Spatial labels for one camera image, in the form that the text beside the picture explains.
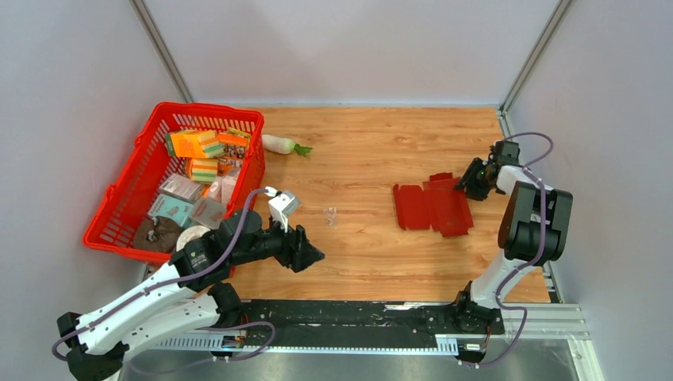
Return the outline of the red paper box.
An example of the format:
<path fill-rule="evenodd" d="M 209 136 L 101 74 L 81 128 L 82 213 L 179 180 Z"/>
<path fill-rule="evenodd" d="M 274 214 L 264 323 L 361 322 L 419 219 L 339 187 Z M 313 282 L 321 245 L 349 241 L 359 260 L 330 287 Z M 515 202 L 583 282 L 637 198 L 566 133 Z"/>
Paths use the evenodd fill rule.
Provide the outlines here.
<path fill-rule="evenodd" d="M 421 185 L 394 184 L 395 216 L 403 230 L 432 230 L 442 237 L 467 235 L 474 220 L 460 181 L 451 172 L 431 175 Z"/>

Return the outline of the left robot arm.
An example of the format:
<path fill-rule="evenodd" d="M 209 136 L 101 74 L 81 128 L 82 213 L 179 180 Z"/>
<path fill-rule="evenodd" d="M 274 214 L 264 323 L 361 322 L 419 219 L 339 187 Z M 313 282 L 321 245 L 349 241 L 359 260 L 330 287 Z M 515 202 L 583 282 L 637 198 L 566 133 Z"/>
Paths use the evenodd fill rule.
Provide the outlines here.
<path fill-rule="evenodd" d="M 233 329 L 243 320 L 242 301 L 226 282 L 233 267 L 275 258 L 295 273 L 325 258 L 301 225 L 239 210 L 173 253 L 143 283 L 88 314 L 57 320 L 52 354 L 77 380 L 104 380 L 150 345 L 192 329 Z"/>

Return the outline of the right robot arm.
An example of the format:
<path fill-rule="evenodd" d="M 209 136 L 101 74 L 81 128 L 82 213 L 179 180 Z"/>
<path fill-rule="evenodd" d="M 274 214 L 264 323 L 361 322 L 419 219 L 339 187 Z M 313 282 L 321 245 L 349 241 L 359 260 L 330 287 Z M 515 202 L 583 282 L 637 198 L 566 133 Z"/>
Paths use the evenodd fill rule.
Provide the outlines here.
<path fill-rule="evenodd" d="M 498 140 L 486 159 L 472 160 L 454 187 L 475 201 L 492 191 L 509 198 L 498 254 L 454 301 L 451 321 L 460 332 L 490 332 L 512 289 L 533 269 L 558 260 L 565 248 L 573 195 L 544 184 L 519 155 L 518 143 Z"/>

